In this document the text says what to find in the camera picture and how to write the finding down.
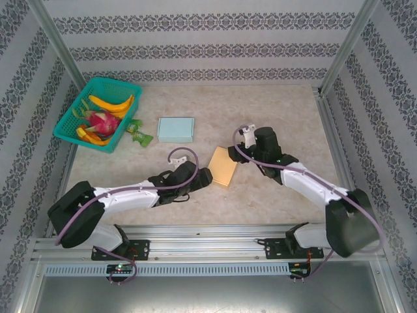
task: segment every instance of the floor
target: floor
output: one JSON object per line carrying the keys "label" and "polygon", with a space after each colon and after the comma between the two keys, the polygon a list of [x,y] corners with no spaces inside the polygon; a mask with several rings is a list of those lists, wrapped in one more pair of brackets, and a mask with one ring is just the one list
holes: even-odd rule
{"label": "floor", "polygon": [[[78,147],[68,189],[78,181],[115,187],[172,170],[166,156],[179,146],[158,143],[160,117],[195,117],[192,148],[208,166],[217,146],[232,145],[233,131],[244,123],[270,126],[284,153],[338,184],[326,136],[310,85],[224,87],[144,87],[135,118],[155,139],[147,148],[125,134],[112,154]],[[324,221],[324,211],[295,191],[261,175],[254,164],[238,164],[228,190],[215,185],[191,194],[185,203],[117,213],[106,222],[141,225],[296,224]]]}

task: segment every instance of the yellow sponge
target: yellow sponge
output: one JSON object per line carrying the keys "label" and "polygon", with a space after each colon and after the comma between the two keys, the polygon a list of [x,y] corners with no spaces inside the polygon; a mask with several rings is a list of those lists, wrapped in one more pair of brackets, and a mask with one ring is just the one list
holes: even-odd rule
{"label": "yellow sponge", "polygon": [[213,176],[213,183],[223,188],[229,188],[236,164],[229,158],[227,149],[217,147],[208,165]]}

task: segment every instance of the purple cable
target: purple cable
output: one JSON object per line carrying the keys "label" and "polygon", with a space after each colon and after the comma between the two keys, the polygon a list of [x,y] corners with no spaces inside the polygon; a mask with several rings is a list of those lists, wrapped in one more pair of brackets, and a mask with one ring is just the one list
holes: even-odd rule
{"label": "purple cable", "polygon": [[236,129],[233,133],[233,145],[235,146],[235,149],[246,159],[249,160],[250,162],[253,162],[257,165],[260,166],[264,166],[266,168],[278,168],[280,170],[289,170],[289,171],[295,171],[297,173],[301,173],[303,175],[306,175],[308,177],[310,177],[311,179],[313,179],[314,181],[318,182],[320,185],[322,185],[323,187],[327,188],[328,190],[330,190],[331,192],[334,192],[336,195],[338,195],[339,197],[341,197],[342,199],[344,199],[345,201],[347,201],[349,204],[351,204],[353,207],[355,207],[356,209],[358,209],[363,215],[365,215],[365,217],[372,223],[372,225],[375,227],[375,229],[378,232],[379,235],[379,244],[376,248],[371,249],[371,250],[361,250],[361,252],[363,253],[375,253],[377,251],[379,251],[383,246],[384,246],[384,234],[382,232],[381,227],[378,225],[378,222],[368,213],[365,211],[365,209],[363,209],[360,205],[358,205],[356,202],[354,202],[353,200],[351,200],[350,198],[346,197],[344,194],[342,194],[341,192],[337,191],[336,189],[334,189],[332,186],[330,186],[328,183],[326,183],[325,181],[323,181],[322,179],[314,176],[313,174],[311,174],[308,171],[304,171],[301,170],[299,168],[292,168],[290,166],[283,166],[283,165],[277,165],[277,164],[268,164],[268,163],[264,163],[264,162],[259,162],[256,161],[254,159],[252,159],[251,157],[249,157],[248,155],[246,155],[242,150],[240,150],[240,148],[237,145],[236,142],[236,134],[239,130],[241,129],[248,129],[247,125],[242,125],[240,126],[238,129]]}
{"label": "purple cable", "polygon": [[[175,186],[167,186],[167,187],[149,187],[149,186],[123,187],[123,188],[111,190],[109,192],[105,192],[103,194],[99,194],[95,198],[89,200],[85,205],[82,205],[79,208],[79,210],[76,212],[76,214],[74,214],[72,216],[72,218],[68,221],[68,223],[66,223],[66,225],[61,230],[61,232],[59,233],[59,235],[57,236],[57,238],[55,240],[55,246],[57,246],[57,245],[59,245],[61,243],[61,239],[65,236],[65,234],[67,233],[68,229],[71,227],[71,225],[74,223],[74,221],[80,216],[80,214],[82,212],[84,212],[84,210],[86,210],[86,208],[88,208],[90,206],[90,204],[92,204],[93,202],[95,202],[95,201],[97,201],[97,200],[99,200],[101,198],[104,198],[104,197],[109,196],[109,195],[112,195],[112,194],[117,194],[119,192],[132,191],[132,190],[171,190],[171,189],[181,188],[181,187],[187,185],[188,183],[191,183],[192,180],[196,177],[196,175],[198,173],[198,170],[199,170],[198,156],[190,148],[187,148],[187,147],[179,147],[179,148],[175,148],[174,150],[172,150],[170,152],[170,154],[168,155],[168,158],[167,158],[168,159],[168,162],[171,161],[171,155],[174,152],[178,151],[178,150],[187,150],[187,151],[191,152],[191,154],[193,154],[193,156],[195,158],[195,171],[194,171],[193,175],[188,180],[186,180],[185,182],[183,182],[181,184],[175,185]],[[102,252],[110,255],[110,256],[113,256],[114,258],[119,258],[122,261],[127,261],[130,264],[132,264],[132,266],[134,267],[134,269],[135,269],[134,274],[132,276],[128,277],[126,280],[123,280],[122,282],[119,282],[118,283],[119,285],[120,284],[124,284],[126,282],[129,282],[130,280],[132,280],[136,276],[136,274],[137,274],[137,266],[136,266],[136,264],[135,264],[135,262],[133,260],[129,260],[128,258],[124,258],[122,256],[118,256],[117,254],[114,254],[114,253],[112,253],[110,251],[107,251],[104,248],[100,248],[99,246],[97,246],[96,248],[99,249],[100,251],[102,251]],[[109,277],[109,280],[110,280],[111,283],[113,283],[113,281],[111,280],[112,275],[113,275],[113,273],[111,273],[110,274],[110,277]]]}

